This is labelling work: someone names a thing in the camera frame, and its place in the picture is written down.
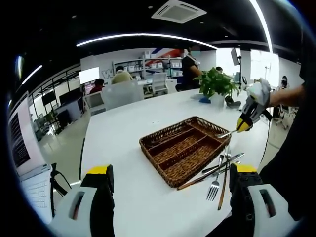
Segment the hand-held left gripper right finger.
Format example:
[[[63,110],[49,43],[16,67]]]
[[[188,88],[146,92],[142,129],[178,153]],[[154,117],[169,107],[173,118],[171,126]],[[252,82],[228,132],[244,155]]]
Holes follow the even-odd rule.
[[[288,202],[250,165],[230,165],[231,214],[241,237],[286,237],[297,226]]]

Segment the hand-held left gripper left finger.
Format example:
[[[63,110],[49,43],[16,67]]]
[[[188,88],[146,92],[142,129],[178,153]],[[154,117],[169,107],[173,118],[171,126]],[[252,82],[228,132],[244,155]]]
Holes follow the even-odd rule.
[[[90,169],[61,200],[50,230],[56,237],[113,237],[113,166]]]

